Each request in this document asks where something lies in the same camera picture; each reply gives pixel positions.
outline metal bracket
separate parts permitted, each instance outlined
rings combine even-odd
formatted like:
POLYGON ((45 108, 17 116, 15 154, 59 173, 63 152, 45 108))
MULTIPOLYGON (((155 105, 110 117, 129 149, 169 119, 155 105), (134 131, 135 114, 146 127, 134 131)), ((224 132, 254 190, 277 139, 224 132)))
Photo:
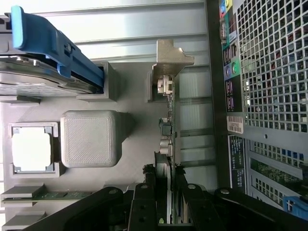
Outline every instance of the metal bracket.
POLYGON ((152 66, 153 83, 163 76, 176 76, 185 66, 194 64, 194 57, 186 56, 182 48, 175 48, 172 39, 157 40, 157 59, 152 66))

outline blue plastic handle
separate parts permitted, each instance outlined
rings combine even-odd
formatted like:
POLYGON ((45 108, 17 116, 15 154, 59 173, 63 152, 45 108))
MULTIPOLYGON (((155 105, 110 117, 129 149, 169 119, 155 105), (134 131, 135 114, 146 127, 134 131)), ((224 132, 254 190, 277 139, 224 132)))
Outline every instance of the blue plastic handle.
POLYGON ((302 201, 297 196, 283 197, 283 209, 287 213, 308 220, 308 204, 302 201), (292 211, 289 211, 288 203, 292 203, 292 211))
POLYGON ((11 8, 13 47, 43 54, 57 63, 58 73, 66 78, 72 71, 103 88, 103 71, 46 18, 25 13, 20 6, 11 8))

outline barcode sticker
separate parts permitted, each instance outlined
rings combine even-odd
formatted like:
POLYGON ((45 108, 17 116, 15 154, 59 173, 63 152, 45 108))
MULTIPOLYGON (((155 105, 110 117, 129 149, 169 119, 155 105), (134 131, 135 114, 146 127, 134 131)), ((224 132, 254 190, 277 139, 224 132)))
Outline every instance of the barcode sticker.
POLYGON ((243 118, 241 116, 227 116, 227 126, 228 131, 244 133, 243 118))

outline sticker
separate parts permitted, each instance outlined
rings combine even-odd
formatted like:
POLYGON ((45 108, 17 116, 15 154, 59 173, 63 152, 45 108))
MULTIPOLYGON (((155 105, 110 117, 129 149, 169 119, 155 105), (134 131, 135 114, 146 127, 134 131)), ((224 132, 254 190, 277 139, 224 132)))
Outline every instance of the sticker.
POLYGON ((236 37, 237 37, 236 31, 233 31, 233 32, 229 33, 229 40, 230 40, 230 43, 232 43, 233 40, 236 39, 236 37))
POLYGON ((246 193, 244 139, 229 135, 228 144, 231 188, 246 193))
POLYGON ((227 126, 228 131, 244 133, 243 118, 241 116, 227 116, 227 126))

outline metal mesh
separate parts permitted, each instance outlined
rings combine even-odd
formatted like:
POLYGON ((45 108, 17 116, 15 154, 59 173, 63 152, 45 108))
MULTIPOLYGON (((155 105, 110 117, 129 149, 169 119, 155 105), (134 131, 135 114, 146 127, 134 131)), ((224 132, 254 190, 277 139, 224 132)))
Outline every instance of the metal mesh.
POLYGON ((238 9, 245 124, 307 132, 308 0, 238 9))
POLYGON ((285 196, 282 192, 271 187, 267 183, 259 180, 258 178, 256 178, 256 184, 254 185, 254 187, 258 189, 261 193, 266 195, 269 199, 282 206, 282 198, 285 196))
POLYGON ((304 163, 304 155, 302 153, 292 152, 260 142, 250 141, 250 150, 295 167, 299 167, 300 163, 304 163))

